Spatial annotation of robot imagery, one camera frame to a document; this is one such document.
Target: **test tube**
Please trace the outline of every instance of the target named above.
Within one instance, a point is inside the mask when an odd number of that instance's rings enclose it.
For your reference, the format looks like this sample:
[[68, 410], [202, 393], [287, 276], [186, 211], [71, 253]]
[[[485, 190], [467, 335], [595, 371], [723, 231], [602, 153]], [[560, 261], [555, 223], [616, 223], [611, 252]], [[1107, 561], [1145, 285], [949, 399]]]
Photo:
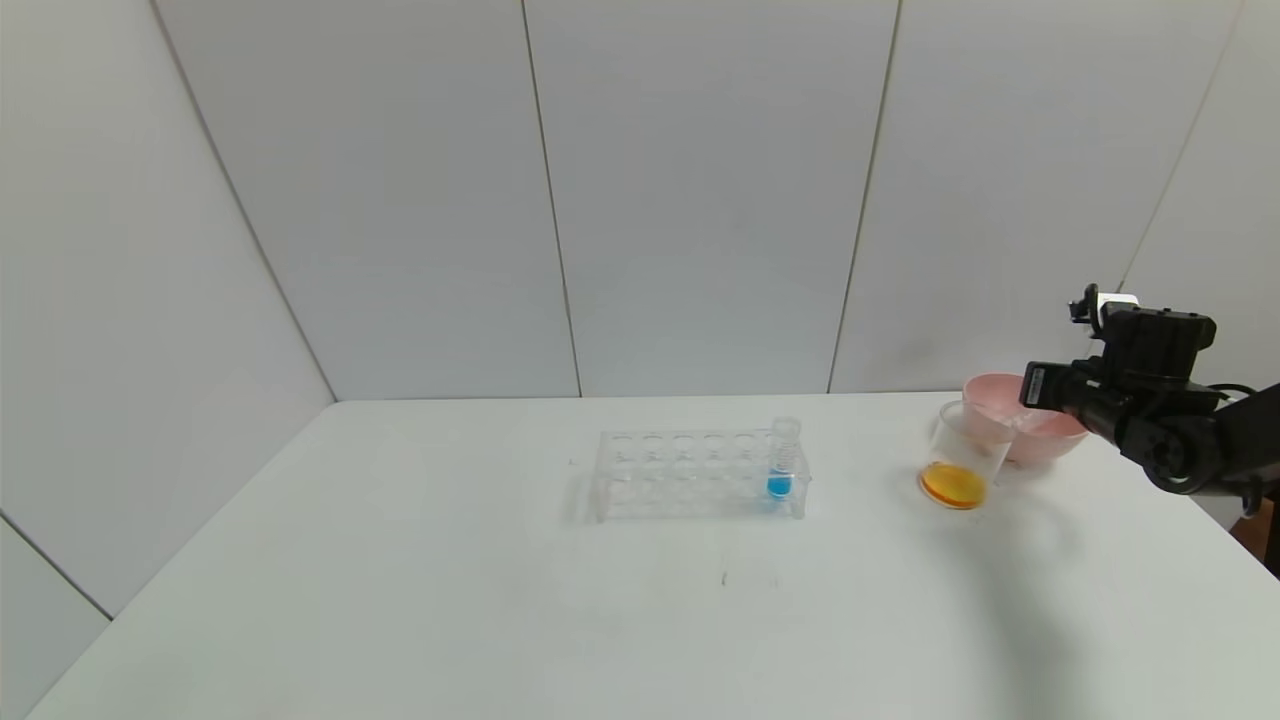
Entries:
[[776, 418], [773, 439], [769, 445], [769, 479], [765, 484], [773, 497], [791, 495], [791, 480], [796, 474], [796, 455], [800, 451], [800, 420]]

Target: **wall seam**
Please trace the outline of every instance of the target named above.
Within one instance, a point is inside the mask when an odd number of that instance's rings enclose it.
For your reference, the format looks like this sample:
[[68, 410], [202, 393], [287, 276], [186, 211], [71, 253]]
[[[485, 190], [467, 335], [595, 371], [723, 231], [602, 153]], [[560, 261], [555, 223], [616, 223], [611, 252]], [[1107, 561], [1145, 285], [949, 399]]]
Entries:
[[196, 92], [191, 87], [191, 79], [187, 77], [187, 69], [182, 65], [182, 60], [178, 58], [178, 47], [173, 44], [173, 37], [169, 35], [169, 27], [164, 23], [164, 17], [160, 14], [160, 5], [157, 0], [148, 0], [148, 4], [151, 5], [151, 14], [155, 15], [156, 26], [160, 28], [160, 36], [164, 37], [165, 47], [169, 49], [169, 59], [173, 60], [173, 65], [178, 69], [178, 77], [182, 79], [182, 87], [187, 91], [187, 100], [191, 102], [191, 109], [196, 113], [196, 120], [200, 122], [200, 129], [205, 135], [205, 142], [209, 145], [209, 150], [214, 154], [218, 169], [223, 174], [223, 182], [227, 183], [227, 190], [232, 193], [232, 200], [236, 202], [236, 209], [239, 211], [241, 220], [244, 223], [244, 228], [248, 229], [250, 238], [253, 240], [253, 247], [257, 250], [257, 258], [266, 269], [266, 275], [271, 279], [271, 284], [275, 286], [275, 292], [280, 296], [280, 302], [284, 304], [284, 309], [288, 311], [289, 319], [293, 320], [293, 327], [297, 328], [298, 337], [302, 338], [302, 346], [306, 347], [307, 354], [311, 355], [311, 363], [320, 374], [320, 379], [324, 382], [325, 387], [329, 388], [329, 397], [337, 401], [338, 393], [334, 392], [333, 383], [329, 382], [329, 377], [325, 374], [324, 366], [320, 364], [320, 357], [316, 356], [315, 348], [311, 347], [311, 340], [307, 338], [307, 333], [303, 332], [302, 323], [298, 322], [298, 314], [294, 313], [293, 305], [289, 302], [289, 297], [284, 293], [284, 287], [280, 284], [280, 278], [275, 274], [275, 268], [273, 268], [270, 260], [266, 259], [266, 251], [262, 250], [262, 241], [259, 240], [257, 231], [253, 228], [253, 223], [250, 222], [248, 213], [244, 210], [244, 204], [241, 201], [239, 192], [236, 191], [232, 176], [227, 170], [227, 163], [223, 161], [223, 155], [218, 151], [218, 143], [214, 142], [214, 135], [209, 129], [205, 114], [200, 110], [200, 102], [196, 100]]
[[38, 555], [40, 559], [44, 560], [50, 568], [52, 568], [54, 571], [58, 573], [58, 575], [63, 580], [65, 580], [68, 585], [72, 587], [72, 589], [74, 589], [77, 593], [79, 593], [79, 596], [83, 597], [86, 602], [88, 602], [90, 605], [92, 605], [93, 610], [97, 610], [99, 612], [101, 612], [102, 618], [106, 618], [108, 623], [115, 620], [115, 618], [113, 618], [111, 614], [108, 612], [105, 607], [102, 607], [96, 600], [93, 600], [93, 596], [88, 594], [88, 591], [86, 591], [84, 588], [82, 588], [79, 585], [79, 583], [77, 583], [74, 579], [72, 579], [72, 577], [68, 575], [65, 570], [63, 570], [61, 565], [59, 565], [58, 562], [55, 562], [54, 559], [50, 557], [49, 553], [44, 551], [44, 548], [41, 548], [38, 544], [36, 544], [36, 541], [32, 539], [32, 537], [28, 536], [22, 529], [22, 527], [18, 525], [18, 523], [14, 523], [13, 518], [10, 518], [9, 514], [5, 512], [3, 509], [0, 509], [0, 521], [4, 521], [5, 525], [9, 525], [9, 529], [12, 529], [14, 532], [14, 534], [17, 534], [19, 538], [22, 538], [22, 542], [27, 543], [27, 546], [31, 547], [31, 550], [33, 550], [36, 552], [36, 555]]
[[556, 211], [556, 191], [552, 188], [552, 160], [547, 151], [547, 131], [543, 127], [543, 101], [538, 94], [538, 69], [534, 68], [534, 38], [529, 33], [529, 8], [520, 0], [520, 17], [525, 23], [525, 49], [529, 50], [529, 79], [534, 86], [534, 113], [538, 115], [538, 138], [543, 145], [543, 169], [547, 173], [547, 199], [552, 206], [552, 229], [556, 233], [556, 258], [561, 266], [561, 291], [564, 295], [564, 319], [568, 322], [568, 350], [573, 356], [573, 379], [577, 382], [577, 396], [582, 397], [582, 372], [577, 361], [577, 341], [573, 337], [573, 310], [568, 302], [568, 275], [564, 274], [564, 250], [559, 240], [559, 214]]
[[1187, 137], [1183, 138], [1183, 146], [1178, 149], [1178, 156], [1174, 158], [1174, 167], [1169, 170], [1169, 177], [1165, 178], [1165, 186], [1160, 188], [1160, 197], [1156, 199], [1156, 206], [1151, 210], [1151, 217], [1147, 218], [1147, 225], [1142, 228], [1142, 236], [1138, 238], [1138, 245], [1133, 249], [1133, 255], [1129, 256], [1129, 261], [1124, 266], [1124, 273], [1120, 274], [1120, 282], [1116, 283], [1116, 292], [1124, 290], [1125, 281], [1129, 279], [1129, 272], [1133, 270], [1133, 264], [1138, 261], [1138, 254], [1142, 251], [1142, 245], [1147, 242], [1147, 236], [1151, 233], [1151, 227], [1156, 223], [1156, 217], [1160, 214], [1160, 206], [1165, 204], [1165, 195], [1169, 192], [1170, 186], [1174, 184], [1174, 176], [1178, 174], [1178, 167], [1183, 163], [1183, 155], [1187, 152], [1187, 146], [1192, 143], [1192, 136], [1196, 135], [1196, 126], [1199, 124], [1201, 111], [1204, 110], [1204, 105], [1208, 102], [1208, 94], [1213, 90], [1213, 81], [1217, 79], [1217, 72], [1222, 67], [1222, 59], [1226, 58], [1226, 51], [1235, 40], [1235, 27], [1240, 20], [1240, 15], [1244, 14], [1244, 4], [1248, 0], [1240, 0], [1235, 6], [1235, 14], [1231, 15], [1231, 24], [1226, 31], [1226, 42], [1222, 44], [1222, 50], [1217, 54], [1217, 61], [1213, 63], [1213, 72], [1208, 76], [1208, 82], [1204, 83], [1204, 92], [1201, 95], [1199, 105], [1196, 106], [1196, 114], [1192, 115], [1192, 124], [1187, 128]]
[[849, 293], [854, 287], [854, 265], [858, 263], [858, 247], [863, 243], [863, 224], [867, 222], [867, 199], [872, 192], [872, 172], [876, 169], [876, 155], [879, 151], [879, 133], [884, 126], [884, 105], [888, 100], [888, 81], [893, 70], [893, 54], [897, 50], [897, 28], [902, 22], [902, 1], [897, 0], [893, 12], [893, 31], [888, 40], [888, 56], [884, 59], [884, 82], [881, 85], [879, 108], [876, 109], [876, 132], [872, 135], [872, 152], [867, 159], [867, 179], [863, 182], [863, 202], [858, 211], [858, 228], [854, 229], [854, 251], [849, 256], [849, 279], [845, 281], [845, 299], [840, 305], [840, 323], [836, 325], [836, 345], [831, 352], [831, 373], [827, 374], [827, 395], [836, 382], [836, 360], [840, 357], [840, 341], [845, 334], [845, 315], [849, 314]]

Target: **cable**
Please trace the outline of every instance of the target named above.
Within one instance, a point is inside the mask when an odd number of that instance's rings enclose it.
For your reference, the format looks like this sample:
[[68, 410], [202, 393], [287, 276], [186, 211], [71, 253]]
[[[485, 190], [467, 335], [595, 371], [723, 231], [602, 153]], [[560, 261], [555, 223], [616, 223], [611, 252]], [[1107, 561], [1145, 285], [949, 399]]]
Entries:
[[1256, 395], [1258, 392], [1258, 391], [1253, 389], [1252, 387], [1249, 387], [1249, 386], [1242, 386], [1240, 383], [1217, 383], [1217, 384], [1211, 384], [1208, 387], [1210, 387], [1210, 389], [1216, 389], [1219, 392], [1233, 391], [1233, 392], [1239, 392], [1239, 393], [1243, 393], [1243, 395]]

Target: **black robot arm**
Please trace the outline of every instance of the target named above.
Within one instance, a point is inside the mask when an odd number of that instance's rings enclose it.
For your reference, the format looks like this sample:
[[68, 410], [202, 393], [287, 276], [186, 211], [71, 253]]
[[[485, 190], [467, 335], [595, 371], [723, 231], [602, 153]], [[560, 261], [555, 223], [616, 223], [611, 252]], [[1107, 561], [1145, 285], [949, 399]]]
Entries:
[[[1102, 355], [1028, 364], [1023, 405], [1073, 415], [1166, 492], [1236, 496], [1247, 516], [1277, 492], [1280, 384], [1254, 393], [1190, 382], [1196, 354], [1213, 342], [1213, 320], [1140, 307], [1094, 284], [1070, 307], [1071, 320], [1103, 342]], [[1229, 391], [1245, 397], [1228, 402]]]

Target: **white table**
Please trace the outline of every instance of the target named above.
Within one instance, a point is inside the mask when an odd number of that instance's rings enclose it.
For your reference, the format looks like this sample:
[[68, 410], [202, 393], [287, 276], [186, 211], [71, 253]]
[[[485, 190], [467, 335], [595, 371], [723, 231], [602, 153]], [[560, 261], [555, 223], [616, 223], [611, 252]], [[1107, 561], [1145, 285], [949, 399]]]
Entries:
[[[950, 393], [348, 402], [33, 720], [1263, 717], [1280, 584], [1089, 438], [986, 507], [914, 473]], [[586, 524], [602, 429], [801, 418], [804, 520]]]

